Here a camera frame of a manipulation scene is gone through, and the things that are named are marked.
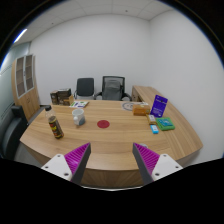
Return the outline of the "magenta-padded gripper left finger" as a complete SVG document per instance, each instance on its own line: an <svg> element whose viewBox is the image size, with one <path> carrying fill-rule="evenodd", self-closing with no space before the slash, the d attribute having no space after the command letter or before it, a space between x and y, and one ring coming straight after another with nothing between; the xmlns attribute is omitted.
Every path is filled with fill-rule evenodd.
<svg viewBox="0 0 224 224"><path fill-rule="evenodd" d="M65 155L56 154L42 169L80 185L90 154L91 144L87 143Z"/></svg>

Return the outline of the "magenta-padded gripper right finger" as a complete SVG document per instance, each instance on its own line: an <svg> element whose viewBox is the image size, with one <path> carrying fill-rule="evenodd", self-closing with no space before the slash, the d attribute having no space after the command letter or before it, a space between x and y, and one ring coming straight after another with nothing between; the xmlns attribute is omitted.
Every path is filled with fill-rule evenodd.
<svg viewBox="0 0 224 224"><path fill-rule="evenodd" d="M133 155L144 185L182 169L182 166L168 154L159 155L141 144L133 144Z"/></svg>

